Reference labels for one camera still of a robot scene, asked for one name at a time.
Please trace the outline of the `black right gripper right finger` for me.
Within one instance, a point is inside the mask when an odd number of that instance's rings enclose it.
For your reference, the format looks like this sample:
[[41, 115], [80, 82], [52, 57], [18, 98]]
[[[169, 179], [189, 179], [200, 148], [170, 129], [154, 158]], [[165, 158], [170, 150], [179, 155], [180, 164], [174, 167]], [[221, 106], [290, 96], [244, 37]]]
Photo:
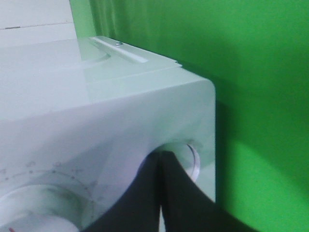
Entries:
[[229, 214], [191, 180], [175, 154], [159, 154], [161, 207], [168, 232], [253, 232]]

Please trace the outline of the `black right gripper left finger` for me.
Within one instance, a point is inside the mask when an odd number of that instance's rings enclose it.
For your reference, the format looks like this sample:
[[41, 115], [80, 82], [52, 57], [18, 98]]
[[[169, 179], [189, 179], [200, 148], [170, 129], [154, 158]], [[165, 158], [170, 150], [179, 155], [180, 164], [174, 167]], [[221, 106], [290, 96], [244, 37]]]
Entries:
[[157, 232], [160, 219], [159, 154], [142, 162], [137, 175], [119, 198], [85, 232]]

